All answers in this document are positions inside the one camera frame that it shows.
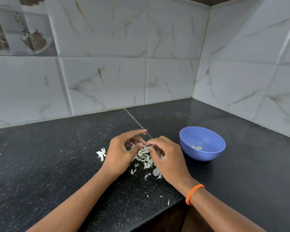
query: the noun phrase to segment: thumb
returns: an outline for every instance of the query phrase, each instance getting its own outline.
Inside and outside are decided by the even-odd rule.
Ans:
[[[153,148],[152,146],[149,147],[149,151],[150,151],[150,157],[154,161],[156,167],[159,168],[159,165],[161,162],[160,156],[158,156],[158,153],[156,152],[155,148]]]
[[[143,148],[142,143],[135,144],[134,147],[131,148],[128,152],[130,153],[131,157],[134,158],[134,156]]]

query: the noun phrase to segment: countertop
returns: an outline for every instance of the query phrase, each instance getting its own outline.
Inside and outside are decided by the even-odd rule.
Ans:
[[[152,137],[176,143],[186,126],[217,132],[226,149],[210,162],[185,155],[190,174],[265,230],[290,231],[290,138],[194,99],[128,111]],[[133,129],[139,125],[123,109],[0,129],[0,231],[24,231],[38,222],[99,170],[96,151]],[[131,231],[184,200],[164,179],[145,180],[152,169],[140,165],[131,175],[135,161],[80,231]]]

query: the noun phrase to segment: forearm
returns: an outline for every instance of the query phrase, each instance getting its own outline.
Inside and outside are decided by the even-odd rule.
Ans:
[[[197,184],[198,182],[194,179],[188,181],[188,183],[180,188],[180,192],[186,196]],[[198,189],[192,195],[190,203],[197,209],[215,232],[265,231],[237,211],[233,210],[231,207],[221,202],[204,188]]]
[[[77,231],[100,196],[115,179],[101,168],[84,186],[28,231]]]

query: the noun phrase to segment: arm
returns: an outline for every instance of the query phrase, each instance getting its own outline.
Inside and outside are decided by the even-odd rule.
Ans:
[[[133,130],[111,140],[101,169],[78,191],[32,226],[28,232],[77,231],[107,187],[129,166],[145,144],[138,136],[147,130]],[[125,145],[135,146],[127,151]]]
[[[190,176],[181,147],[164,136],[149,140],[147,144],[153,144],[150,155],[163,177],[186,197],[199,182]],[[164,154],[163,160],[160,159],[160,154]],[[265,231],[204,188],[194,192],[190,203],[215,232]]]

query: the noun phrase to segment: right hand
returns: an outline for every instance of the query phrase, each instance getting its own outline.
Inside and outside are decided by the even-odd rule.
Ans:
[[[163,177],[186,197],[199,183],[191,177],[181,147],[165,136],[151,139],[149,144],[150,156]]]

